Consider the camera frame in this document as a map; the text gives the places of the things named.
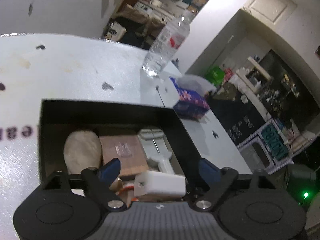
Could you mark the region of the wooden coaster with hook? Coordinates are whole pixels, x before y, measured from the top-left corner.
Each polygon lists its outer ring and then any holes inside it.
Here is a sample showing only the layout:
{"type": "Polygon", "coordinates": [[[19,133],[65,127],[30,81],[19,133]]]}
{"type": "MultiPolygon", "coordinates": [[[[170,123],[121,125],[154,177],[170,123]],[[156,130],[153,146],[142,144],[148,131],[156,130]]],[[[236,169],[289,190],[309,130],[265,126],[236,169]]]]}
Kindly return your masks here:
{"type": "Polygon", "coordinates": [[[113,158],[120,161],[120,177],[131,177],[149,169],[144,149],[136,134],[106,135],[100,137],[103,164],[113,158]]]}

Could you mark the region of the smooth grey stone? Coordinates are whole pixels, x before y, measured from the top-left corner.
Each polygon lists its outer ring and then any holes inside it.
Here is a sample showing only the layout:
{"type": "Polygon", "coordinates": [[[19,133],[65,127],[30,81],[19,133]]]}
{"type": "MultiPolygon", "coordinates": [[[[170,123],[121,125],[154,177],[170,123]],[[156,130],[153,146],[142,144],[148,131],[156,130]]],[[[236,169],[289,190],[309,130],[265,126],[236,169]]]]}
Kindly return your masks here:
{"type": "Polygon", "coordinates": [[[63,157],[69,174],[80,174],[82,170],[99,168],[102,160],[102,145],[99,137],[88,130],[72,132],[66,139],[63,157]]]}

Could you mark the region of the white rectangular adapter block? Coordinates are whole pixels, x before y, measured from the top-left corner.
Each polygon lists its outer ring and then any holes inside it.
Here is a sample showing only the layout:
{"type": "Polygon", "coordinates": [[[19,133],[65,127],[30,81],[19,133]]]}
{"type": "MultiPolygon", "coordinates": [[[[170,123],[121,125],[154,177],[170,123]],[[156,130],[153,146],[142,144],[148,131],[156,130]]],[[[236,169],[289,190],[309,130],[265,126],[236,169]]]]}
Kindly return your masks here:
{"type": "Polygon", "coordinates": [[[186,194],[185,177],[156,171],[145,171],[135,177],[134,196],[181,198],[186,194]]]}

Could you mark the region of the grey watch repair tool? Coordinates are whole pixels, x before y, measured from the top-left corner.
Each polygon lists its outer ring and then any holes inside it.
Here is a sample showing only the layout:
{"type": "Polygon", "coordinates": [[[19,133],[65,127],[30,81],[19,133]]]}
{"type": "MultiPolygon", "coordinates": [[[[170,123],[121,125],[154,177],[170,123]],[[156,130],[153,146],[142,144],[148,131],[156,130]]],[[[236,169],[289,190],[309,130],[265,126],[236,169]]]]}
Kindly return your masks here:
{"type": "Polygon", "coordinates": [[[172,152],[165,144],[164,132],[161,129],[141,129],[138,138],[149,166],[162,173],[175,174],[170,162],[172,152]]]}

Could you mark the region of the black cardboard box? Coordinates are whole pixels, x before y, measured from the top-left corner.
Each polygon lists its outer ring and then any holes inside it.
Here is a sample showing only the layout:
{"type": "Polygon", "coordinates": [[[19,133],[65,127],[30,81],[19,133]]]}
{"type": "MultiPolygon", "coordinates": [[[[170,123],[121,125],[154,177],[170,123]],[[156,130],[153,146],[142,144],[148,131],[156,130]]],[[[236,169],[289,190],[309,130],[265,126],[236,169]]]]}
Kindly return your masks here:
{"type": "Polygon", "coordinates": [[[90,130],[107,135],[111,129],[138,132],[156,127],[164,131],[173,153],[195,193],[209,189],[199,174],[200,153],[173,109],[111,102],[43,100],[39,123],[40,180],[66,172],[63,148],[70,133],[90,130]]]}

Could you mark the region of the black letter board sign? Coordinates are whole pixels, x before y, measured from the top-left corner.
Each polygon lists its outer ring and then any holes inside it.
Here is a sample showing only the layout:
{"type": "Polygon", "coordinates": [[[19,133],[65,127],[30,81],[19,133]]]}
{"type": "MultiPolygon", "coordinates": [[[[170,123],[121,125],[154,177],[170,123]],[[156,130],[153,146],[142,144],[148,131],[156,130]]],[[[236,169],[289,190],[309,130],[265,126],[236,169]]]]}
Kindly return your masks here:
{"type": "Polygon", "coordinates": [[[271,119],[264,107],[258,109],[259,103],[229,82],[217,91],[208,91],[205,99],[236,146],[271,119]]]}

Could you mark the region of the white grid crate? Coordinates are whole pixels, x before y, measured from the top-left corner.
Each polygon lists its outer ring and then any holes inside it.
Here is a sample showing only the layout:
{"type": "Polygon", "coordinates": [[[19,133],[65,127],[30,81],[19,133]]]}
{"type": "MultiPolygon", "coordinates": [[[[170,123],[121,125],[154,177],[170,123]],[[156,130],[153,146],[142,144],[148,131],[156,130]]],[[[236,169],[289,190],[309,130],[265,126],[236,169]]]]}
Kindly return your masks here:
{"type": "Polygon", "coordinates": [[[274,120],[268,120],[268,122],[266,122],[252,135],[250,135],[247,139],[240,143],[237,148],[251,171],[262,169],[265,170],[268,174],[273,174],[284,166],[293,164],[293,153],[289,146],[289,143],[285,141],[283,133],[280,131],[274,120]],[[274,159],[274,157],[272,157],[271,151],[261,135],[262,130],[269,124],[273,124],[275,126],[284,142],[284,145],[286,145],[289,150],[288,156],[281,161],[277,161],[276,159],[274,159]]]}

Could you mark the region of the green poison licence plate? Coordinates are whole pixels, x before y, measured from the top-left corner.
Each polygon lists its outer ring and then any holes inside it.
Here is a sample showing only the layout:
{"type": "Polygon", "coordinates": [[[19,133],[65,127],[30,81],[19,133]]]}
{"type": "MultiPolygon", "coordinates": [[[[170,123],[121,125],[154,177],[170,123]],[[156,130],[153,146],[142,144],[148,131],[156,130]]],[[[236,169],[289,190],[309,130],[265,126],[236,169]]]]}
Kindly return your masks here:
{"type": "Polygon", "coordinates": [[[281,136],[273,124],[266,126],[262,130],[261,135],[269,147],[271,155],[274,157],[274,159],[281,161],[288,156],[289,150],[287,146],[284,145],[281,136]]]}

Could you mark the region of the purple floral tissue pack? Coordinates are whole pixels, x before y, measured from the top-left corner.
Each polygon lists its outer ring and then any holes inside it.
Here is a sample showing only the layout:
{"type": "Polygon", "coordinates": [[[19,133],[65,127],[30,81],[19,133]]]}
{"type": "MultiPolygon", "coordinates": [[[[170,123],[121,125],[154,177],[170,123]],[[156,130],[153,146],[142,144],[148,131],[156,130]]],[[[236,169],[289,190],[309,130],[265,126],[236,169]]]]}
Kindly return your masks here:
{"type": "Polygon", "coordinates": [[[217,91],[212,83],[197,75],[170,77],[170,84],[177,94],[173,109],[177,114],[191,119],[200,119],[209,111],[206,96],[217,91]]]}

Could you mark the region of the green plastic bag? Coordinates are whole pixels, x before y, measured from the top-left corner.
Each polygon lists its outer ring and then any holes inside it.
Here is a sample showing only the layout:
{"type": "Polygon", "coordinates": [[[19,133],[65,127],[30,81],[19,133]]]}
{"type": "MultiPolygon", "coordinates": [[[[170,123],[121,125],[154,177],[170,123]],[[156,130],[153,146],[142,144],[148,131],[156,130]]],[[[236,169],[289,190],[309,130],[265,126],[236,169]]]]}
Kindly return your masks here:
{"type": "Polygon", "coordinates": [[[204,75],[205,79],[214,85],[220,85],[224,81],[225,72],[217,65],[212,65],[204,75]]]}

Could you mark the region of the white storage shelf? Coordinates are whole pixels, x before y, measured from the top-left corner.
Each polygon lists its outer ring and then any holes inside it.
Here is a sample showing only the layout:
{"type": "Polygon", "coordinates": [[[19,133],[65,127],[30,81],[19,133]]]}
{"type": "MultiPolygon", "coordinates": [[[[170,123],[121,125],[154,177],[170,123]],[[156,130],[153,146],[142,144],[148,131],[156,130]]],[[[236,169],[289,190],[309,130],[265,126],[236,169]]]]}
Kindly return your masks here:
{"type": "Polygon", "coordinates": [[[255,94],[260,94],[270,85],[273,77],[259,64],[256,57],[249,56],[244,67],[239,68],[236,74],[255,94]]]}

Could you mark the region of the clear water bottle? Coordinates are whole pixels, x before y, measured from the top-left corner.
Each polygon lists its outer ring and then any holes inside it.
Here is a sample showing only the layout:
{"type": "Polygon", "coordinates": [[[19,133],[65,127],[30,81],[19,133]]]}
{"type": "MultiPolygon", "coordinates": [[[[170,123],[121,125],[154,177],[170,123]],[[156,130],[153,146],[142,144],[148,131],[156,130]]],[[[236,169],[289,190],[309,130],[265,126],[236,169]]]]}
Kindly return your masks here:
{"type": "Polygon", "coordinates": [[[190,33],[190,23],[194,19],[193,11],[185,10],[183,14],[174,18],[163,27],[142,64],[142,70],[148,77],[157,77],[164,67],[171,61],[176,51],[190,33]]]}

